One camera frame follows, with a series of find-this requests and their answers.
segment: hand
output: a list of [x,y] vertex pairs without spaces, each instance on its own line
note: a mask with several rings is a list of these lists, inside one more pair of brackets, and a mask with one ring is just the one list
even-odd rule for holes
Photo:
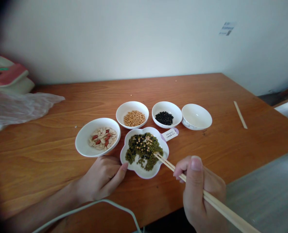
[[77,192],[81,203],[97,201],[109,196],[124,179],[128,163],[121,165],[112,156],[100,156],[89,171],[77,181]]
[[226,219],[203,199],[203,189],[221,202],[226,201],[226,184],[222,178],[202,165],[198,156],[188,156],[176,165],[174,176],[187,175],[183,203],[186,217],[197,233],[227,232]]

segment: bowl rim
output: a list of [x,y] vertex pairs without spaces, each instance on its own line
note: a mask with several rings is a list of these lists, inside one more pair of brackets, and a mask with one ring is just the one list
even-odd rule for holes
[[[154,128],[154,127],[145,127],[145,128],[143,128],[143,129],[133,129],[133,130],[130,130],[126,135],[125,135],[125,137],[124,137],[124,145],[123,145],[123,147],[122,147],[122,149],[121,149],[121,151],[120,151],[120,162],[122,163],[123,161],[122,161],[122,151],[123,151],[123,149],[126,147],[126,146],[129,146],[129,144],[127,143],[127,141],[126,141],[126,139],[127,139],[127,136],[128,136],[128,134],[132,134],[132,131],[134,131],[134,130],[140,130],[140,131],[143,131],[143,130],[145,130],[145,129],[149,129],[149,128],[152,128],[152,129],[155,129],[155,130],[157,130],[156,128]],[[161,138],[161,133],[159,132],[159,138],[160,138],[160,141],[163,141],[164,143],[165,143],[165,145],[166,145],[166,147],[167,147],[167,150],[169,151],[169,153],[167,154],[167,156],[164,156],[164,158],[165,159],[168,159],[168,157],[169,157],[169,155],[170,155],[170,148],[169,148],[169,146],[167,145],[167,142],[166,141],[164,141],[162,138]],[[156,172],[156,174],[154,174],[153,176],[151,176],[151,177],[142,177],[140,174],[138,174],[137,173],[137,170],[133,170],[133,169],[130,169],[129,167],[128,167],[128,170],[130,170],[130,171],[134,171],[139,177],[141,177],[142,179],[145,179],[145,180],[148,180],[148,179],[151,179],[151,178],[154,178],[158,173],[159,173],[159,171],[160,171],[160,167],[161,167],[161,165],[163,164],[162,162],[160,162],[160,163],[158,163],[157,162],[157,166],[158,166],[158,169],[157,169],[157,172]]]
[[[117,126],[118,126],[118,128],[119,128],[119,132],[117,132],[117,136],[118,136],[118,137],[117,137],[117,140],[116,140],[115,143],[112,145],[112,147],[108,148],[107,150],[103,151],[103,152],[100,153],[100,154],[93,155],[93,156],[85,155],[85,154],[81,153],[81,152],[79,151],[79,149],[77,148],[77,143],[76,143],[76,142],[77,142],[78,135],[80,134],[81,131],[83,131],[83,129],[84,129],[85,126],[87,126],[88,124],[90,124],[92,121],[99,120],[99,119],[112,120],[112,121],[114,121],[114,122],[117,124]],[[76,139],[75,139],[75,147],[76,147],[77,152],[78,152],[79,154],[81,154],[82,156],[85,156],[85,157],[88,157],[88,158],[97,158],[97,157],[101,157],[101,156],[105,155],[106,153],[110,152],[111,150],[113,150],[113,149],[117,146],[117,144],[118,144],[119,141],[120,141],[120,137],[121,137],[121,129],[120,129],[120,126],[119,126],[119,124],[117,123],[117,121],[115,121],[114,119],[111,119],[111,118],[101,117],[101,118],[94,119],[94,120],[92,120],[92,121],[86,123],[86,124],[79,130],[79,132],[77,133],[77,136],[76,136]]]
[[[174,104],[174,103],[172,103],[172,102],[169,102],[169,101],[160,101],[160,102],[156,103],[156,104],[153,106],[153,108],[151,109],[151,115],[152,115],[152,117],[153,117],[153,120],[154,120],[154,121],[155,121],[155,120],[157,121],[157,119],[155,118],[155,116],[154,116],[154,114],[153,114],[153,109],[154,109],[154,107],[155,107],[157,104],[162,103],[162,102],[166,102],[166,103],[173,104],[174,106],[176,106],[176,107],[180,110],[180,113],[181,113],[182,118],[180,119],[180,122],[179,122],[179,123],[181,123],[182,120],[183,120],[183,112],[182,112],[182,110],[181,110],[176,104]],[[161,128],[163,128],[163,127],[164,127],[164,128],[173,128],[173,127],[176,127],[177,125],[179,125],[179,123],[177,123],[177,124],[168,126],[168,125],[164,125],[164,124],[160,123],[159,121],[157,121],[157,122],[162,125],[162,126],[159,126],[159,127],[161,127]]]
[[[207,127],[204,127],[204,128],[203,128],[203,127],[195,126],[194,124],[191,124],[191,123],[186,119],[186,117],[184,117],[184,114],[183,114],[183,109],[184,109],[184,107],[186,107],[187,105],[196,105],[196,106],[198,106],[198,107],[200,107],[200,108],[203,108],[205,111],[207,111],[207,113],[210,115],[210,118],[211,118],[211,124],[208,125]],[[190,124],[191,126],[194,126],[195,128],[198,128],[199,130],[202,130],[202,129],[206,129],[206,128],[208,128],[208,127],[210,127],[210,126],[212,125],[212,123],[213,123],[213,118],[212,118],[211,114],[209,113],[209,111],[206,110],[204,107],[202,107],[202,106],[200,106],[200,105],[198,105],[198,104],[192,104],[192,103],[186,104],[186,105],[184,105],[184,107],[182,108],[183,118],[184,118],[184,120],[185,120],[188,124]]]
[[[140,103],[140,104],[144,105],[144,107],[146,107],[146,109],[147,109],[148,116],[147,116],[146,120],[144,121],[144,123],[142,123],[142,124],[140,124],[140,125],[138,125],[138,126],[126,126],[125,124],[121,123],[121,122],[118,120],[118,117],[117,117],[118,109],[119,109],[120,107],[122,107],[122,105],[127,104],[127,103],[130,103],[130,102]],[[143,103],[141,103],[141,102],[139,102],[139,101],[128,101],[128,102],[123,103],[122,105],[120,105],[120,106],[117,108],[117,110],[116,110],[116,119],[117,119],[117,122],[118,122],[122,127],[127,128],[127,129],[138,129],[138,128],[142,127],[143,125],[145,125],[145,124],[147,123],[148,118],[149,118],[149,110],[148,110],[148,107],[147,107],[145,104],[143,104]]]

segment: white bowl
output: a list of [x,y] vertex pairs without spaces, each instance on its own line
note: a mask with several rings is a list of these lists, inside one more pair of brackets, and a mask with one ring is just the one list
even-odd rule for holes
[[[159,133],[159,131],[155,128],[152,128],[152,127],[146,127],[144,129],[134,129],[134,130],[131,130],[129,133],[127,133],[127,135],[125,136],[125,139],[124,139],[124,146],[123,146],[121,153],[120,153],[121,164],[128,162],[125,159],[125,155],[127,153],[127,150],[129,149],[129,139],[136,134],[144,134],[144,133],[153,134],[158,139],[160,147],[163,150],[163,157],[165,159],[167,159],[169,157],[169,147],[168,147],[167,143],[164,140],[162,140],[161,134]],[[138,160],[139,160],[139,156],[136,155],[135,161],[132,164],[129,164],[128,170],[135,171],[135,173],[143,179],[153,178],[158,173],[158,171],[160,170],[160,166],[162,164],[161,161],[158,161],[154,165],[154,168],[151,171],[146,171],[144,168],[141,167],[140,164],[136,164],[136,162]]]
[[[126,126],[124,124],[124,116],[128,114],[128,112],[131,112],[133,110],[137,110],[140,111],[141,113],[143,113],[145,115],[145,122],[143,124],[140,124],[138,126]],[[148,118],[149,118],[149,111],[148,108],[142,104],[141,102],[137,102],[137,101],[130,101],[130,102],[126,102],[122,105],[120,105],[120,107],[117,109],[116,112],[116,118],[117,121],[119,122],[120,125],[122,125],[123,127],[127,128],[127,129],[136,129],[136,128],[140,128],[143,125],[146,124]]]
[[[156,115],[160,112],[168,112],[173,116],[173,123],[170,126],[161,124],[159,121],[156,120]],[[151,111],[153,115],[153,120],[161,128],[173,128],[177,126],[183,119],[182,111],[177,107],[175,104],[167,101],[158,102],[153,106]]]
[[[91,134],[95,130],[99,128],[103,128],[103,127],[112,128],[113,130],[117,132],[117,140],[109,149],[105,151],[97,150],[94,147],[89,146],[89,138]],[[121,136],[120,126],[115,120],[110,119],[110,118],[99,118],[99,119],[90,121],[89,123],[87,123],[85,126],[82,127],[82,129],[77,134],[75,146],[76,146],[77,151],[83,156],[99,157],[108,153],[112,149],[114,149],[120,140],[120,136]]]
[[183,125],[191,130],[203,130],[211,126],[212,117],[203,107],[187,104],[182,108]]

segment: single chopstick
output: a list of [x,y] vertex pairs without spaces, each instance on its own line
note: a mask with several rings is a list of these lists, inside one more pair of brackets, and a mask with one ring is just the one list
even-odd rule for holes
[[[158,152],[154,153],[161,162],[163,162],[168,168],[172,171],[175,170],[175,166],[171,164],[168,160],[162,157]],[[186,175],[181,174],[179,176],[183,181],[186,182]],[[225,218],[227,218],[235,227],[237,227],[243,233],[260,233],[257,229],[255,229],[252,225],[250,225],[247,221],[225,206],[222,202],[216,199],[212,194],[203,190],[203,198],[210,203],[218,212],[220,212]]]
[[239,106],[238,106],[237,102],[234,101],[234,103],[235,103],[235,107],[236,107],[236,109],[237,109],[237,112],[238,112],[238,114],[239,114],[239,117],[240,117],[240,119],[241,119],[241,122],[242,122],[242,124],[243,124],[243,127],[244,127],[245,129],[248,129],[248,127],[247,127],[247,125],[246,125],[246,123],[245,123],[245,121],[244,121],[244,119],[243,119],[243,116],[242,116],[242,114],[241,114],[241,112],[240,112],[240,109],[239,109]]

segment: wood grain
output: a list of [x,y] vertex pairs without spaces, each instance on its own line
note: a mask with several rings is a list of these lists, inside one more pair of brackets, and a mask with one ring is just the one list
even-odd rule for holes
[[[77,133],[93,119],[115,119],[117,108],[127,101],[144,103],[150,113],[159,101],[173,102],[179,108],[188,103],[206,108],[212,115],[212,126],[192,131],[179,124],[179,136],[168,142],[168,160],[175,165],[187,155],[198,155],[226,183],[288,152],[288,119],[221,73],[50,85],[36,91],[66,100],[40,119],[0,132],[0,215],[4,219],[85,174],[95,159],[76,151]],[[234,100],[248,130],[242,126]],[[148,126],[166,131],[154,124],[151,116]],[[111,155],[119,157],[128,131],[121,127],[120,142]],[[181,208],[183,190],[184,185],[162,165],[150,180],[128,171],[109,199],[131,209],[142,227]],[[135,229],[130,215],[101,203],[62,220],[53,231]]]

